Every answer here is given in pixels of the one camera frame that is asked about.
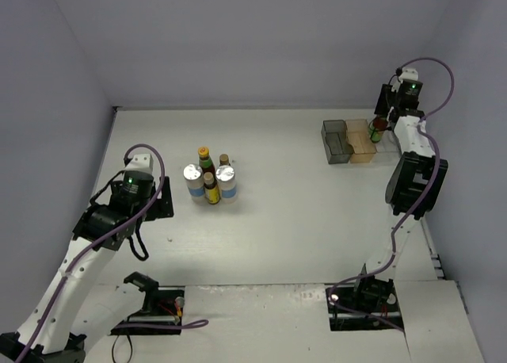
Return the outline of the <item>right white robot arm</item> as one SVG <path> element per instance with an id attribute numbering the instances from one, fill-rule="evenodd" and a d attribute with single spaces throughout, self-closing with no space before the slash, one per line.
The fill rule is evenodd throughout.
<path id="1" fill-rule="evenodd" d="M 387 246 L 364 263 L 350 290 L 353 304 L 360 309 L 390 295 L 409 234 L 433 209 L 448 171 L 448 161 L 440 157 L 436 140 L 426 131 L 425 113 L 418 108 L 422 87 L 417 78 L 399 78 L 383 87 L 386 105 L 375 109 L 388 120 L 401 156 L 385 192 L 393 220 Z"/>

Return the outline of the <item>red sauce bottle yellow cap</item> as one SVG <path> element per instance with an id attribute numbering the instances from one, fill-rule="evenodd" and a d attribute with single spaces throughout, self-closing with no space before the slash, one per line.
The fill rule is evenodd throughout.
<path id="1" fill-rule="evenodd" d="M 386 117 L 375 117 L 368 126 L 369 139 L 373 143 L 378 143 L 388 129 L 389 122 Z"/>

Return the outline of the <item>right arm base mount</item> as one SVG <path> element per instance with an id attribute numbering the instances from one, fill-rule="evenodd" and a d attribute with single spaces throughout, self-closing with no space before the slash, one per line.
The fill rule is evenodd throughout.
<path id="1" fill-rule="evenodd" d="M 357 278 L 329 286 L 325 294 L 332 331 L 405 331 L 392 279 Z"/>

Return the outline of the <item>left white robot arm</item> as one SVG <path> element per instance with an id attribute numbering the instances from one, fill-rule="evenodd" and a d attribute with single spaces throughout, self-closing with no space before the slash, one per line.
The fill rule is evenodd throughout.
<path id="1" fill-rule="evenodd" d="M 79 316 L 101 271 L 124 240 L 139 236 L 144 221 L 174 214 L 170 179 L 124 170 L 112 178 L 107 204 L 91 201 L 73 230 L 67 254 L 31 315 L 15 332 L 1 336 L 1 353 L 15 362 L 82 362 L 104 335 L 131 313 L 149 315 L 158 306 L 158 282 L 134 272 L 110 301 Z"/>

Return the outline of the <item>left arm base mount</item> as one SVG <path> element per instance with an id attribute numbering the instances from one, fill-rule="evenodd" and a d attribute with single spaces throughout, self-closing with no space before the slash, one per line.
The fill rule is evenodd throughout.
<path id="1" fill-rule="evenodd" d="M 130 314 L 113 328 L 111 335 L 149 336 L 180 335 L 181 330 L 161 329 L 163 326 L 181 326 L 185 302 L 185 288 L 164 286 L 139 272 L 124 278 L 124 283 L 134 285 L 142 294 L 141 308 Z"/>

